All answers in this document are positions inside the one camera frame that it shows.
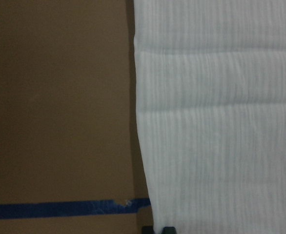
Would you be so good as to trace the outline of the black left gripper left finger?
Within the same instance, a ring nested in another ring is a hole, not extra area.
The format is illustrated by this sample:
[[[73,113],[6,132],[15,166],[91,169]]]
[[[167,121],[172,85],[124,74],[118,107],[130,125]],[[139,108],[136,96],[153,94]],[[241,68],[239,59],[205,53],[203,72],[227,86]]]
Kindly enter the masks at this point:
[[[154,234],[153,226],[143,226],[142,234]]]

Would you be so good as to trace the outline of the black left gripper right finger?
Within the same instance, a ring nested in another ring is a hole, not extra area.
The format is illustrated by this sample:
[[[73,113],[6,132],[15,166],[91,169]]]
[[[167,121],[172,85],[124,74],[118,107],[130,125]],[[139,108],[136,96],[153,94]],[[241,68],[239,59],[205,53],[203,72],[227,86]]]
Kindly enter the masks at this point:
[[[176,234],[175,227],[163,227],[162,234]]]

